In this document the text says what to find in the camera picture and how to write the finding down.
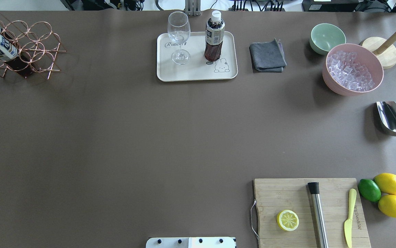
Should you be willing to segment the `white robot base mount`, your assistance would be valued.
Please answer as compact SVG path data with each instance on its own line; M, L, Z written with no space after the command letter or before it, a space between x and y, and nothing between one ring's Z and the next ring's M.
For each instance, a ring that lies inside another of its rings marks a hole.
M153 237L146 248L236 248L235 237Z

